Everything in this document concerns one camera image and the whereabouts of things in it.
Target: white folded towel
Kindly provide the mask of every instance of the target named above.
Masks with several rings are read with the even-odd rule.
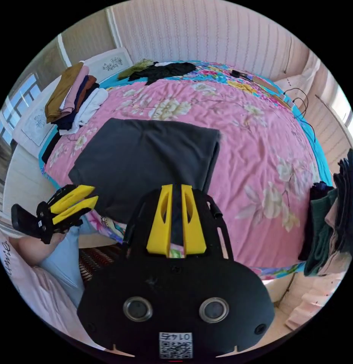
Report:
[[[95,89],[89,97],[83,102],[76,114],[70,130],[59,130],[60,135],[75,134],[80,125],[85,125],[89,119],[96,113],[101,105],[107,100],[108,91],[104,88]]]
[[[158,62],[155,64],[155,67],[167,66],[171,63],[175,63],[175,62]]]

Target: qr code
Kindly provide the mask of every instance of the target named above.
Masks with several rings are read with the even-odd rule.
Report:
[[[175,342],[160,341],[160,358],[161,359],[191,359],[192,342]]]

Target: green folded cloth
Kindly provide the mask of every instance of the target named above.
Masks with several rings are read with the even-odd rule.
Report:
[[[153,60],[143,59],[143,60],[135,63],[130,68],[126,68],[124,71],[120,72],[118,74],[117,78],[119,80],[123,80],[124,78],[130,77],[134,72],[140,72],[140,71],[144,70],[145,68],[147,68],[148,66],[152,66],[153,64],[154,64]]]
[[[337,198],[337,190],[331,190],[327,196],[310,202],[312,209],[313,241],[312,248],[304,265],[304,275],[314,276],[328,259],[329,240],[333,229],[326,224],[325,217]]]

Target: yellow plastic part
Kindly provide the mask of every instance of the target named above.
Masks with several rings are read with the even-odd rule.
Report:
[[[87,197],[93,191],[94,187],[92,186],[80,185],[50,206],[50,211],[58,215]]]
[[[78,211],[84,209],[84,208],[90,208],[91,210],[94,209],[94,206],[96,205],[98,200],[98,196],[94,196],[91,198],[87,198],[83,201],[80,201],[78,204],[68,208],[67,210],[63,211],[59,215],[55,216],[52,219],[52,223],[54,225],[58,224],[59,222],[63,221],[64,219],[68,218],[69,216],[77,213]]]
[[[184,254],[185,256],[203,254],[207,246],[199,221],[192,186],[181,186],[181,208],[183,215]]]
[[[167,258],[169,257],[172,231],[172,193],[173,185],[161,187],[158,207],[146,246],[150,254],[161,254]]]

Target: red patterned cloth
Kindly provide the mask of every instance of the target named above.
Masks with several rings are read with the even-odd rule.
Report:
[[[79,249],[79,269],[84,285],[92,278],[97,269],[113,263],[118,259],[120,253],[120,247],[117,245]]]

